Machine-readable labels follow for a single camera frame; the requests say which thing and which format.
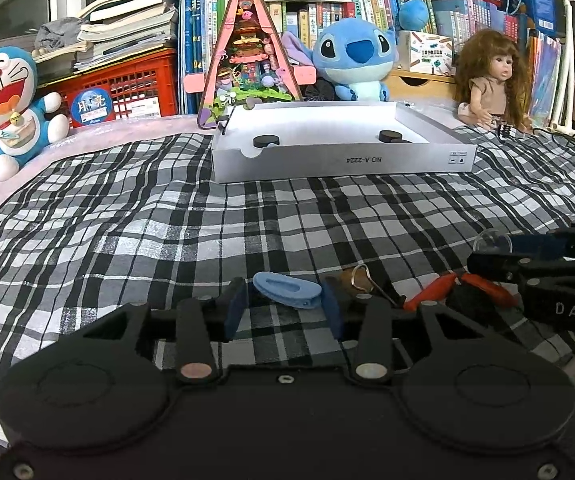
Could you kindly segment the black round disc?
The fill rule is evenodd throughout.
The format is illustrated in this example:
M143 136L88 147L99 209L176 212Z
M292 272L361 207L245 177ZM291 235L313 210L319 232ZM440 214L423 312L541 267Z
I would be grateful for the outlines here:
M279 145L280 143L280 138L275 134L260 134L253 138L254 148L266 148L267 146Z
M379 141L387 144L409 143L409 140L406 140L401 132L394 130L381 130L379 132Z

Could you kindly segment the wooden drawer box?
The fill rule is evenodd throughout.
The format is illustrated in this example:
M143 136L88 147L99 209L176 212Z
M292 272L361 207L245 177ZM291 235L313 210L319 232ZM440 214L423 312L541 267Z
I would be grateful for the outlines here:
M452 100L455 97L455 78L452 76L392 70L384 79L384 84L394 101Z

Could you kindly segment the white patterned small box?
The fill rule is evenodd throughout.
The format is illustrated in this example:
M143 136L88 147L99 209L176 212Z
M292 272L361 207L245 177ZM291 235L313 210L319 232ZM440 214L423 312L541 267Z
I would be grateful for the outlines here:
M407 72L439 76L453 74L450 37L427 32L401 32L398 52L399 64Z

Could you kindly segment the red plastic tool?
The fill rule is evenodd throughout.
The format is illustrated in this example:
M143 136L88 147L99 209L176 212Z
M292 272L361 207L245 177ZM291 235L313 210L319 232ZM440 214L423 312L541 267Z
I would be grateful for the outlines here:
M501 308L510 309L517 306L517 301L504 287L479 275L465 272L462 274L449 273L435 278L421 292L406 300L403 304L403 310L415 311L423 301L443 301L457 283L468 284L485 292Z

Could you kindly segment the brown haired doll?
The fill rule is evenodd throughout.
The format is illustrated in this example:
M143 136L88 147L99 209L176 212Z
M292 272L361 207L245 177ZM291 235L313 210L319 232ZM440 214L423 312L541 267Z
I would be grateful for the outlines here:
M458 57L455 84L461 122L530 132L528 70L508 36L493 29L475 32Z

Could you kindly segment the pink triangular miniature house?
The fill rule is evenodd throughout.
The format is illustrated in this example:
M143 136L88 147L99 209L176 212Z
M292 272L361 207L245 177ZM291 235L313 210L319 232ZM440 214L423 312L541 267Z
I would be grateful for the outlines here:
M207 69L184 76L182 89L199 93L198 126L214 129L233 107L301 101L316 81L315 67L289 62L265 0L228 0Z

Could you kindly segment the Doraemon plush toy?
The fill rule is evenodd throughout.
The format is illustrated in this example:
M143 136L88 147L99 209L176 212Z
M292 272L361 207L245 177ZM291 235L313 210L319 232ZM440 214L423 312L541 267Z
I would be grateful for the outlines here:
M36 98L37 81L37 66L28 52L0 48L0 182L70 132L70 120L58 112L60 94Z

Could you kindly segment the red plastic crate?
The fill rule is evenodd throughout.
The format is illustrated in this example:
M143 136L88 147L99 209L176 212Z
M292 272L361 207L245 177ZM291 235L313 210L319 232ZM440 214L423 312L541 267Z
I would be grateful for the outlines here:
M74 127L113 119L154 118L179 112L177 52L161 48L88 70L37 89L62 98L60 112Z

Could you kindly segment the stack of books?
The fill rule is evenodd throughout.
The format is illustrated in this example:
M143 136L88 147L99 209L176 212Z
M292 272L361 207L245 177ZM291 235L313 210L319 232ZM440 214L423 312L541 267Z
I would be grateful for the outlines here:
M65 77L169 47L178 9L179 0L94 0L75 16L43 24L32 52L39 76Z

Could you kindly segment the small black binder clip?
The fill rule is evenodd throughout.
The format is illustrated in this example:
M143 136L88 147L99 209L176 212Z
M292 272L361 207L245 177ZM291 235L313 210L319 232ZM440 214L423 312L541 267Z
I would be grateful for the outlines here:
M221 110L218 113L218 116L216 118L216 125L217 125L217 129L221 134L225 134L228 124L230 122L231 119L231 115L233 113L233 107L228 107L225 108L224 110Z

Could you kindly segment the blue Stitch plush toy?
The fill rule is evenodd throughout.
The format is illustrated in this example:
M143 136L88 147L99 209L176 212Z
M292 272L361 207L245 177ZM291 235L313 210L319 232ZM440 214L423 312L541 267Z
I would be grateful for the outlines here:
M320 32L312 48L292 32L285 32L282 40L315 66L341 101L389 100L384 80L399 59L394 29L342 18Z

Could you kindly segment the brown round nut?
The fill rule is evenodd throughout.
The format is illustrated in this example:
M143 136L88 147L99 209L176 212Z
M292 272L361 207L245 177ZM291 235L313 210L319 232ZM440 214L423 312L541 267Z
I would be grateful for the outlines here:
M350 295L370 294L372 284L365 269L347 269L338 275L338 281Z

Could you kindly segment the white cardboard box tray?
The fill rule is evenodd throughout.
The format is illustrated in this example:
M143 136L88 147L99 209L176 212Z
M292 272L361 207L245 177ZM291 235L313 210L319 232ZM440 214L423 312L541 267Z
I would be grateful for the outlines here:
M409 143L382 143L381 130ZM254 148L275 134L279 145ZM233 110L225 134L213 136L219 183L368 174L470 172L477 147L406 102L295 102Z

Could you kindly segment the light blue plastic clip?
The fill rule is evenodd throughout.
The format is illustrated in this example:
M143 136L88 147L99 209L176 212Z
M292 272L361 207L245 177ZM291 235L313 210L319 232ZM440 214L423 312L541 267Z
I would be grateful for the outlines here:
M274 272L258 272L253 276L254 287L277 304L294 309L311 310L321 306L319 284Z

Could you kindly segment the black white plaid cloth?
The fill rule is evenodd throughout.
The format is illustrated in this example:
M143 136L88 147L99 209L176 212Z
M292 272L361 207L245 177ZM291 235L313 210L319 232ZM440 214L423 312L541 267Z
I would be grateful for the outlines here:
M84 151L0 190L0 379L124 304L170 309L260 271L319 281L361 263L410 297L462 269L481 232L575 221L573 148L459 136L477 146L467 174L218 184L210 139L179 133Z

